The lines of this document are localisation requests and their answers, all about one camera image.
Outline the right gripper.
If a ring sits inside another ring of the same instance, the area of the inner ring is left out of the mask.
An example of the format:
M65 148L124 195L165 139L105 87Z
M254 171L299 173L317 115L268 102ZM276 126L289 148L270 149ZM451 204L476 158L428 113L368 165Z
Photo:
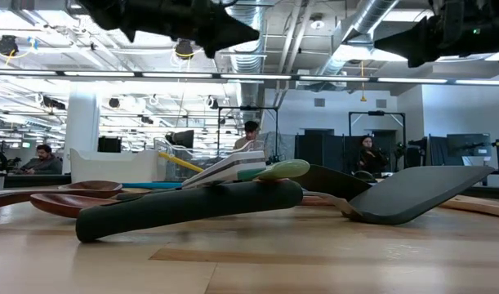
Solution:
M430 43L430 52L422 45ZM441 56L499 52L499 0L443 0L439 13L403 32L379 38L376 49L402 56L416 68Z

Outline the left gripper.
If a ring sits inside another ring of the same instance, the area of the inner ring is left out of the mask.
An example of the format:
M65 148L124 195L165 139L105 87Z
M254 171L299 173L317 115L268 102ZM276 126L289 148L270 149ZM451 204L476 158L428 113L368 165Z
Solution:
M77 0L102 29L121 30L129 41L138 31L198 40L207 58L227 47L256 41L260 32L227 13L238 1L211 0Z

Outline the yellow silicone spoon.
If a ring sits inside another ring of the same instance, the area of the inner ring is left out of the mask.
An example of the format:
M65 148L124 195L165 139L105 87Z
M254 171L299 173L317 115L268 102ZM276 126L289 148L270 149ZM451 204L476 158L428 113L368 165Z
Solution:
M173 154L167 154L167 153L164 153L164 152L159 152L158 156L161 157L161 158L165 158L169 162L175 163L176 165L188 168L188 169L193 170L195 172L202 172L203 171L203 169L201 167L195 166L192 163L188 163L185 160L177 158Z

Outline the knife pale green handle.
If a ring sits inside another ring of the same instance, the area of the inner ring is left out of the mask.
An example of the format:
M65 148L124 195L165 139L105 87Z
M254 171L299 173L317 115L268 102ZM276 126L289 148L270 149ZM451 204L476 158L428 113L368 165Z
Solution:
M258 180L280 180L303 176L310 169L310 164L303 159L291 159L268 166L257 174Z

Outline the short blue silicone spoon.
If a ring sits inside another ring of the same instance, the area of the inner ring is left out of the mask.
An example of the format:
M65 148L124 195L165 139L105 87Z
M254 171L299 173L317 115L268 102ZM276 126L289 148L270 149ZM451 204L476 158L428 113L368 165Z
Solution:
M180 182L145 182L145 183L122 183L123 188L136 189L175 189L180 188Z

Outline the bamboo fork spatula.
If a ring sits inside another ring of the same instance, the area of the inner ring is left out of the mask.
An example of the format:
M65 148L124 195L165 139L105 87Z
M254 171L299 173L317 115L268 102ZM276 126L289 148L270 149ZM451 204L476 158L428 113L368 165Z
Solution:
M439 207L499 217L499 200L457 195Z

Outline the light wooden slotted spatula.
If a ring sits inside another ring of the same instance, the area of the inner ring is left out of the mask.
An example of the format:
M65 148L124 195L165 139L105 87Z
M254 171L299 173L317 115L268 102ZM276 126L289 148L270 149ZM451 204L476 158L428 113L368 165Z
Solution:
M181 188L172 189L145 189L145 188L122 188L121 194L150 194L150 193L162 193L173 190L180 190Z

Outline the dark monitor on arm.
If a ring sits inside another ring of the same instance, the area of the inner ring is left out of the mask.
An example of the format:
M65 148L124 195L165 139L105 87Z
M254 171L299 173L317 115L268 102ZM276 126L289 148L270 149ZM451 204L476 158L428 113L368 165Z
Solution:
M488 133L447 134L448 155L453 157L491 157L492 142Z

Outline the person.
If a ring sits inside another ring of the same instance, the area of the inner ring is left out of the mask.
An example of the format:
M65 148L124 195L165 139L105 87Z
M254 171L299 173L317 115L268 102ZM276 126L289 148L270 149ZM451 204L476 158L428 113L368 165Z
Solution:
M62 162L52 153L49 145L38 145L36 151L37 157L18 169L18 174L60 175L62 173Z
M234 152L247 152L264 150L265 142L258 140L257 135L259 131L259 124L254 121L247 121L244 123L244 136L237 139L234 143Z
M382 173L389 163L386 155L377 149L371 136L363 136L360 140L358 167L371 174Z

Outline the long ceiling light strip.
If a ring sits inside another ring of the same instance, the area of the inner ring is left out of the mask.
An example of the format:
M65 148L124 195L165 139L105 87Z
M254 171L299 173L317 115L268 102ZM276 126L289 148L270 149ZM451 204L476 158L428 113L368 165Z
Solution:
M275 82L362 82L393 84L430 84L450 86L499 87L499 80L494 79L454 79L454 78L394 78L361 76L322 76L302 74L263 74L263 73L192 73L192 72L139 72L139 71L60 71L41 69L0 69L0 76L33 78L95 78L98 80L129 79L184 79L184 80L234 80L275 81Z

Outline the white plastic bin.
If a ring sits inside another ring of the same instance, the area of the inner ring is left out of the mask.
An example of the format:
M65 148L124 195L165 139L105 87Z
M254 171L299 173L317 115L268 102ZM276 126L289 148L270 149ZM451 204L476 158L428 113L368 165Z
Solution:
M154 150L139 153L104 153L70 150L73 182L107 180L118 183L146 183L166 178L166 160Z

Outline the black square turner red trim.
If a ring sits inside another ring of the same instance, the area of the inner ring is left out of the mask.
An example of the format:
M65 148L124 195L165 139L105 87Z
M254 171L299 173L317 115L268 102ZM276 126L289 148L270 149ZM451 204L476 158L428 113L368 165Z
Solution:
M424 166L396 172L347 201L352 207L342 215L352 221L376 225L401 225L481 181L492 173L487 166ZM165 200L141 198L82 209L75 231L82 243L138 229L172 225L218 216L265 212L295 207L284 204L222 204L203 198Z

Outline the reddish wooden spoon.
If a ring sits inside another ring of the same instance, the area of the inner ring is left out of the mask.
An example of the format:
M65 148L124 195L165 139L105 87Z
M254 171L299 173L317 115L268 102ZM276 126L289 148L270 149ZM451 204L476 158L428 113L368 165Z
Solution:
M147 193L118 194L112 198L91 198L73 194L32 194L30 202L41 211L56 216L77 218L82 209L137 199L145 195ZM336 207L341 212L350 212L352 209L350 204L343 198L312 191L303 193L301 206L330 206Z

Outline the dark background desk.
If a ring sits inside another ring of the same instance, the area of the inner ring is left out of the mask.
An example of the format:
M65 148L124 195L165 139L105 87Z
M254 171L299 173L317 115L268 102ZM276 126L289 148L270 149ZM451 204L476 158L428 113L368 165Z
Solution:
M71 175L0 175L0 190L67 185L71 182Z

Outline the black metal frame stand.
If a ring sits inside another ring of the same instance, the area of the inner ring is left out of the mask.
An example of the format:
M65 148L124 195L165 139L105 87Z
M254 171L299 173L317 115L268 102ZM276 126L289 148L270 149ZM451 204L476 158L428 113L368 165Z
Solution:
M398 122L401 125L401 127L403 128L403 142L400 144L397 144L396 148L393 149L392 152L387 154L383 149L374 145L377 149L380 149L388 158L389 163L387 164L387 166L390 166L390 164L394 164L394 172L398 172L399 171L399 160L404 156L404 152L405 152L405 145L404 145L404 143L406 142L405 114L404 113L389 113L389 112L386 113L386 112L381 111L381 110L368 111L368 112L356 112L356 113L350 112L349 113L349 123L350 123L349 131L350 132L352 129L351 116L353 114L360 114L360 115L366 114L367 116L385 116L388 114L396 122ZM352 159L351 162L354 164L354 166L351 168L351 173L353 175L355 175L357 172L358 173L366 172L366 171L359 170L359 167L358 167L359 149L360 149L359 143L360 143L361 138L359 139L359 142L358 142L358 148L352 152L352 156L351 156L351 159Z
M265 106L257 106L257 105L242 105L242 106L219 106L217 110L217 120L216 120L216 153L220 153L220 135L221 135L221 127L224 125L224 123L221 122L223 117L221 116L221 112L224 109L228 109L230 112L232 110L240 110L240 111L257 111L257 110L273 110L275 112L274 115L274 125L275 125L275 138L274 138L274 151L271 154L270 161L272 163L277 163L279 161L280 155L278 154L279 151L279 144L278 144L278 107L265 107Z

